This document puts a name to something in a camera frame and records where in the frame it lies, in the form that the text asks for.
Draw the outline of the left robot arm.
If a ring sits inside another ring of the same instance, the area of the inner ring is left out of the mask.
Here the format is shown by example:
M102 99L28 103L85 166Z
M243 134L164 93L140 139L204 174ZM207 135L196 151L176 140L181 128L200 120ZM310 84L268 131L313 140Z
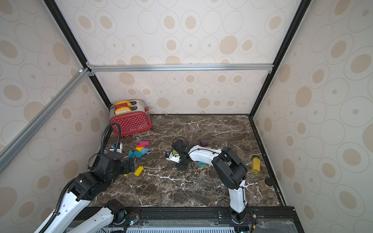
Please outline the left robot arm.
M117 178L135 172L135 159L124 158L116 151L101 153L95 166L88 172L78 175L62 189L53 212L38 227L38 233L62 233L78 214L85 209L98 194L106 191ZM126 211L116 200L111 200L98 213L80 224L76 232L95 232L110 223L123 223Z

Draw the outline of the purple triangular block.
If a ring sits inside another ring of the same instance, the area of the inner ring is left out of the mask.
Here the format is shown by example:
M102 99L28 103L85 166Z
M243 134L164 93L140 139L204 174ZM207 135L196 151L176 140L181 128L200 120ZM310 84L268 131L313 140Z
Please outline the purple triangular block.
M207 143L207 142L204 142L204 141L200 141L200 146L201 146L201 147L207 147L207 146L208 146L208 143Z

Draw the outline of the magenta rectangular block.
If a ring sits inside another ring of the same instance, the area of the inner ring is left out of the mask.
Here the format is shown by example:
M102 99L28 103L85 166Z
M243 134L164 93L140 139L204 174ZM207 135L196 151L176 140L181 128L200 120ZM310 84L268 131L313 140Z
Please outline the magenta rectangular block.
M148 141L142 141L142 142L140 142L140 145L148 146L148 145L149 145L149 142L148 142Z

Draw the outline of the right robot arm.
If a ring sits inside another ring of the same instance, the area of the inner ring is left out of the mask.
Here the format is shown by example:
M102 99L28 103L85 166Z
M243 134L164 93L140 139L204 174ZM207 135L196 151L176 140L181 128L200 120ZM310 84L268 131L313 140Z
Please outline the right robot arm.
M192 162L213 166L221 182L228 188L232 220L239 224L244 222L248 212L245 195L248 168L231 148L214 150L199 145L187 145L176 139L172 142L172 150L165 153L165 158L175 162L178 170L187 170Z

